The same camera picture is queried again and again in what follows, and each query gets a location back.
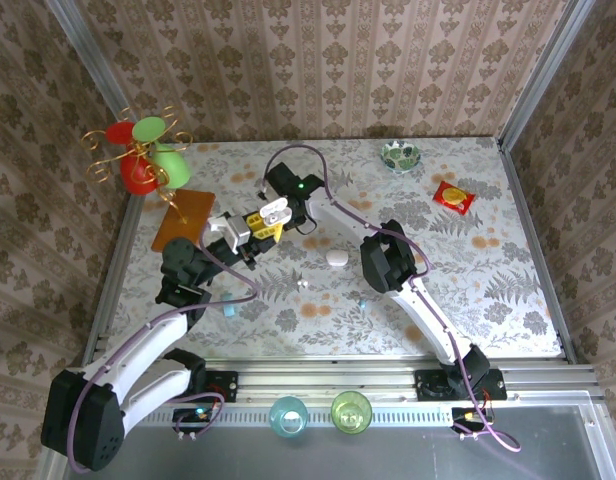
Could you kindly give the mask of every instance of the green glass cup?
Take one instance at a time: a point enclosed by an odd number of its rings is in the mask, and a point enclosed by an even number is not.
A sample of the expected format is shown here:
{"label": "green glass cup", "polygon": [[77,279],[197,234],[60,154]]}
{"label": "green glass cup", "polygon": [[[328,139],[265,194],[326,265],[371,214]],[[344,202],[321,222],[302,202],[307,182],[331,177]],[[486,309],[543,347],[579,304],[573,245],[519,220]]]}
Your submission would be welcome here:
{"label": "green glass cup", "polygon": [[349,435],[363,432],[372,421],[370,402],[361,393],[354,391],[337,395],[330,413],[335,426]]}

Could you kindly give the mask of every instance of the table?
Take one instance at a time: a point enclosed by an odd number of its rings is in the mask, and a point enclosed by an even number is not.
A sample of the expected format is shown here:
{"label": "table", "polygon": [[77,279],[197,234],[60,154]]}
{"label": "table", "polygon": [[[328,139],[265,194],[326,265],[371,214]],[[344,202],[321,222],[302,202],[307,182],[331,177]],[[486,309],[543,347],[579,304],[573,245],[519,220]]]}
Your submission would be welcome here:
{"label": "table", "polygon": [[[491,358],[561,356],[557,333],[537,278],[527,239],[497,146],[492,138],[410,139],[421,162],[398,175],[379,159],[385,140],[307,141],[328,160],[331,189],[371,221],[395,218],[427,252],[435,269],[427,288],[459,331]],[[193,144],[185,153],[193,170],[186,188],[217,195],[213,214],[258,209],[265,163],[286,142]],[[313,153],[295,149],[281,161],[298,175],[320,173]],[[432,201],[446,180],[476,193],[465,216]],[[157,197],[143,206],[126,269],[110,341],[164,311],[154,304],[161,256],[150,250],[166,207]],[[215,237],[209,236],[206,243]],[[345,249],[346,267],[325,261],[329,249]],[[309,235],[285,233],[275,249],[258,258],[254,272],[263,295],[236,307],[208,309],[177,346],[204,357],[429,355],[421,332],[391,300],[372,290],[361,274],[357,247],[317,227]],[[298,285],[307,281],[308,287]],[[234,298],[246,286],[225,273],[210,291]],[[365,308],[360,301],[365,301]]]}

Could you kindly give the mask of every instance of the clear glass cup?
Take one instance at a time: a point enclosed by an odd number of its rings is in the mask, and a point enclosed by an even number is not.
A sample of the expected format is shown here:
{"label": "clear glass cup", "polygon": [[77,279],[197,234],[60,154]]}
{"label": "clear glass cup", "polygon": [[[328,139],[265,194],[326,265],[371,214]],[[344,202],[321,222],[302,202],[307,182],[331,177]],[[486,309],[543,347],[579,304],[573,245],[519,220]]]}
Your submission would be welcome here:
{"label": "clear glass cup", "polygon": [[271,407],[269,421],[273,431],[280,437],[296,437],[306,428],[308,410],[297,397],[283,397]]}
{"label": "clear glass cup", "polygon": [[335,426],[349,435],[363,432],[372,421],[370,402],[364,395],[354,391],[337,395],[330,413]]}

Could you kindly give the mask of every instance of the yellow label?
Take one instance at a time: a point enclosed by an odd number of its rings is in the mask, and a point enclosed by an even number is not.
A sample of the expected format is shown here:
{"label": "yellow label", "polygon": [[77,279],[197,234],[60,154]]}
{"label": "yellow label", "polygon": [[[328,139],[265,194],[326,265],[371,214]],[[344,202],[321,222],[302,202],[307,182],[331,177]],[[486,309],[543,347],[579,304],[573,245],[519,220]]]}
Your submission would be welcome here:
{"label": "yellow label", "polygon": [[464,192],[455,187],[450,187],[441,192],[442,198],[451,205],[459,205],[467,197]]}

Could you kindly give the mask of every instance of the blue glass cup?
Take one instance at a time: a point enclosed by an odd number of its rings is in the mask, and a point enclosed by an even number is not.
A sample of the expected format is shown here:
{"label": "blue glass cup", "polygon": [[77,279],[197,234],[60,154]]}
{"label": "blue glass cup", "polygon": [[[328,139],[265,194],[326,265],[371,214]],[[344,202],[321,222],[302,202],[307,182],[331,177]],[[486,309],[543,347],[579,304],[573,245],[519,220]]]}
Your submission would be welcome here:
{"label": "blue glass cup", "polygon": [[268,417],[270,426],[277,435],[292,438],[306,428],[308,410],[298,398],[283,397],[273,404]]}

